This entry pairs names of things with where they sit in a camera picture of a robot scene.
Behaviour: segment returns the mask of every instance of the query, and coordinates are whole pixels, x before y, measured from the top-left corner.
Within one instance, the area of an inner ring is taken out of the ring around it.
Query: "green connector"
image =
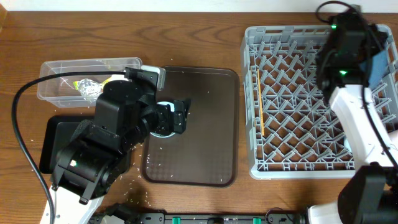
[[[261,218],[253,218],[253,224],[261,224]]]
[[[172,224],[181,224],[181,218],[180,217],[173,217]]]

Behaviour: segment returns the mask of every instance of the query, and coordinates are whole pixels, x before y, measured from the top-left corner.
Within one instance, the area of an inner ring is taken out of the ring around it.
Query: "brown tray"
[[[238,75],[215,68],[164,68],[165,88],[157,101],[191,99],[187,130],[146,139],[142,176],[156,183],[229,186],[237,169]]]

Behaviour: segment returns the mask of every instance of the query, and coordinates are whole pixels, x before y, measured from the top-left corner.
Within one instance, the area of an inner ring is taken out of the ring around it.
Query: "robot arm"
[[[315,205],[308,209],[309,224],[354,223],[353,220],[360,220],[361,215],[366,214],[375,217],[374,223],[380,223],[380,215],[383,213],[385,213],[383,219],[386,223],[395,223],[395,218],[398,218],[394,216],[397,212],[396,208],[394,209],[396,205],[388,202],[392,199],[390,195],[392,192],[384,191],[387,176],[394,173],[391,168],[392,163],[384,153],[366,116],[360,97],[361,90],[362,85],[346,85],[344,88],[336,87],[331,94],[330,106],[343,126],[353,153],[357,173],[340,193],[338,201],[326,205]],[[369,88],[365,89],[365,97],[380,135],[394,159],[398,160],[398,150],[391,143],[374,108]],[[377,162],[378,165],[370,166],[373,162]],[[384,208],[389,209],[380,211],[381,203]],[[347,213],[358,217],[349,217]]]
[[[149,133],[168,136],[185,131],[190,102],[175,100],[174,112],[169,105],[156,104],[165,70],[142,68],[126,68],[124,77],[131,82],[115,80],[104,86],[94,120],[82,121],[69,145],[57,154],[50,188],[55,223],[86,224],[111,184],[128,171],[131,149]],[[47,202],[41,223],[49,221]]]
[[[336,113],[345,131],[350,148],[352,148],[357,171],[360,167],[368,166],[372,162],[378,162],[382,167],[392,167],[391,161],[384,153],[366,116],[360,97],[361,91],[361,85],[346,85],[343,88],[336,87],[331,94],[330,107]],[[398,150],[391,143],[387,131],[374,108],[371,97],[371,90],[366,88],[365,98],[366,102],[369,103],[368,109],[371,118],[394,159],[398,160]]]
[[[397,223],[398,150],[375,110],[371,90],[365,88],[373,72],[371,57],[383,50],[385,35],[375,25],[368,25],[350,5],[330,1],[320,7],[333,3],[349,10],[327,21],[333,30],[317,55],[317,84],[345,131],[356,174],[338,201],[310,207],[308,222]]]

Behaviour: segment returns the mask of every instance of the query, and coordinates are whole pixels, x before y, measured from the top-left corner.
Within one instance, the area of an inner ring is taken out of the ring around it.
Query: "clear plastic container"
[[[142,61],[139,58],[100,58],[44,62],[40,69],[40,77],[63,72],[124,71],[125,67],[140,68],[141,65]],[[102,83],[110,76],[82,75],[54,78],[39,83],[37,97],[40,100],[47,100],[58,108],[95,106],[96,101],[89,101],[81,96],[80,92],[73,86],[73,82],[89,78]]]

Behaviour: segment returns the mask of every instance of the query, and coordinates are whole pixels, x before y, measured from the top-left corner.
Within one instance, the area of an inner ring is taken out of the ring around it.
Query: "white wall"
[[[0,0],[8,11],[313,12],[322,0]],[[398,12],[398,0],[349,0],[363,12]],[[341,6],[323,11],[340,12]]]

